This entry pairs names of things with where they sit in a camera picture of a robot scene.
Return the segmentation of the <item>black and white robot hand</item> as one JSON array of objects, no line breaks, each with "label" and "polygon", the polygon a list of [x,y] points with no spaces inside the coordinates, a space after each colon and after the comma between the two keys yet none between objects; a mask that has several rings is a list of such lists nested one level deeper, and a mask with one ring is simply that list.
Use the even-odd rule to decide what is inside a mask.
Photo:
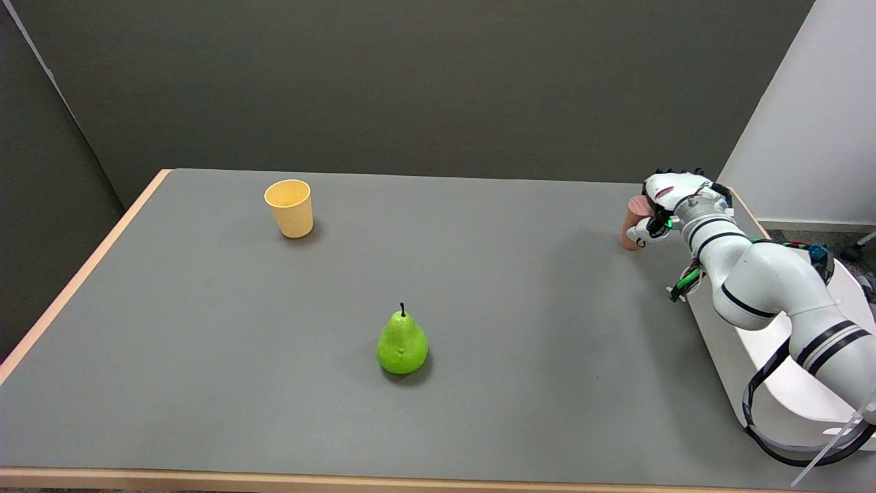
[{"label": "black and white robot hand", "polygon": [[706,197],[729,216],[734,214],[729,188],[707,178],[702,168],[693,171],[657,170],[643,182],[641,197],[652,212],[645,218],[634,219],[632,226],[626,229],[626,238],[642,249],[670,234],[678,222],[676,209],[689,199]]}]

